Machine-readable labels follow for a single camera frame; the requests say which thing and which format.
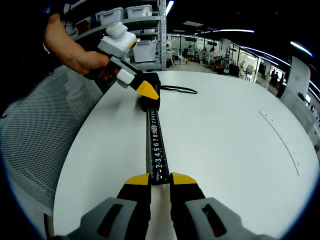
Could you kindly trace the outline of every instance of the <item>table surface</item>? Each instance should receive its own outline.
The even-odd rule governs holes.
[[[245,228],[280,238],[308,202],[319,175],[312,143],[298,120],[258,84],[211,73],[158,72],[163,85],[159,119],[171,172],[194,178],[241,216]],[[77,134],[55,194],[53,225],[67,235],[81,217],[124,182],[146,172],[146,113],[139,95],[114,84]],[[259,110],[269,113],[300,160],[300,177],[286,147]],[[175,239],[168,185],[152,186],[146,239]]]

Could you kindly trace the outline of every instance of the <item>ceiling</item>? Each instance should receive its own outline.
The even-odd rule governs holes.
[[[320,88],[319,60],[320,50],[318,33],[319,16],[317,7],[303,8],[303,4],[294,9],[279,8],[270,1],[257,1],[256,7],[238,7],[234,4],[225,4],[212,0],[202,0],[198,5],[176,0],[167,16],[167,33],[177,33],[174,30],[185,30],[182,34],[194,34],[211,29],[245,29],[250,32],[209,32],[198,34],[212,40],[226,38],[240,46],[257,49],[278,57],[288,63],[291,57],[296,56],[307,64],[311,71],[311,80]],[[203,24],[202,26],[184,25],[186,21]],[[312,53],[307,53],[293,47],[290,41],[296,42]],[[281,61],[272,59],[286,72],[289,66]]]

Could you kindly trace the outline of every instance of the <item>white storage box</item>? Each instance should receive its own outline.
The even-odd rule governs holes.
[[[110,24],[125,19],[125,10],[122,7],[117,7],[109,11],[98,12],[96,17],[101,25]]]
[[[151,5],[142,5],[142,6],[130,6],[125,9],[128,14],[128,19],[145,17],[146,13],[152,13]]]
[[[72,39],[75,39],[76,37],[78,37],[78,29],[77,29],[77,28],[73,29],[73,30],[69,33],[69,35],[70,35],[70,37],[71,37]]]
[[[155,28],[152,28],[152,29],[145,29],[143,30],[143,32],[146,34],[146,33],[155,33],[156,32],[156,29]]]
[[[141,33],[141,30],[130,31],[130,33],[132,33],[132,34],[140,34],[140,33]]]
[[[62,25],[65,26],[65,30],[68,34],[70,34],[75,28],[72,22],[62,22]]]
[[[180,64],[181,65],[186,65],[186,59],[183,56],[179,56]]]
[[[133,47],[134,62],[151,62],[156,60],[155,41],[140,41]]]

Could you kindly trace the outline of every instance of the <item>shelf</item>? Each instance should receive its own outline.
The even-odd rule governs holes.
[[[63,16],[70,22],[77,23],[83,19],[94,15],[101,11],[108,11],[114,8],[151,5],[152,11],[158,10],[157,0],[117,0],[117,1],[101,1],[101,0],[87,0],[81,3],[74,4],[70,11],[66,12]]]
[[[158,36],[157,32],[146,32],[146,33],[137,33],[136,37],[154,37],[154,36]]]
[[[123,19],[121,22],[123,25],[128,27],[128,31],[133,30],[141,30],[141,29],[152,29],[157,28],[158,22],[160,21],[160,16],[142,16],[142,17],[135,17],[135,18],[128,18]],[[94,29],[91,29],[81,35],[79,35],[75,41],[79,41],[89,35],[100,35],[102,33],[106,33],[105,30],[112,24],[112,22],[98,26]],[[156,34],[155,32],[152,33],[140,33],[140,34]]]
[[[132,65],[139,70],[161,69],[161,63],[157,62],[132,63]]]

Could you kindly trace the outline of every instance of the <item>person's arm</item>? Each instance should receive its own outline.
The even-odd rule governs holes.
[[[53,14],[44,31],[44,44],[63,64],[79,74],[107,66],[109,58],[96,51],[85,51],[68,35],[59,14]]]

